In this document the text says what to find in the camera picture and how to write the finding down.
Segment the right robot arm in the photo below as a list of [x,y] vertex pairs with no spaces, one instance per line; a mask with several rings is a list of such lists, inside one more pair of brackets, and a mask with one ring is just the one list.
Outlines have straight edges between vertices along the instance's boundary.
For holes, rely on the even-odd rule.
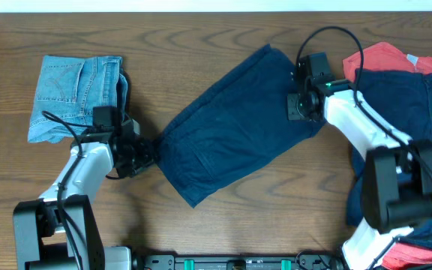
[[364,160],[363,218],[341,251],[345,269],[373,269],[396,242],[432,220],[432,142],[415,141],[389,124],[356,84],[336,80],[328,67],[298,64],[294,80],[288,118],[328,122]]

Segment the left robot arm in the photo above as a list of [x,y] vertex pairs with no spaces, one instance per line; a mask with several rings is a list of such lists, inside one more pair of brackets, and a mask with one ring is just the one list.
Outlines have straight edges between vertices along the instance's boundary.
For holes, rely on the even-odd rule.
[[132,269],[129,247],[104,246],[92,203],[112,170],[133,177],[154,161],[151,142],[131,118],[85,130],[52,185],[13,210],[18,269]]

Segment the navy blue shorts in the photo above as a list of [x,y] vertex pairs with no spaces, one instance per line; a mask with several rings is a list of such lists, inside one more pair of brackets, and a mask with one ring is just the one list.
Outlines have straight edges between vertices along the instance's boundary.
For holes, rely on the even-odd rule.
[[157,165],[190,207],[320,131],[318,122],[288,119],[293,69],[283,52],[266,44],[184,108],[154,141]]

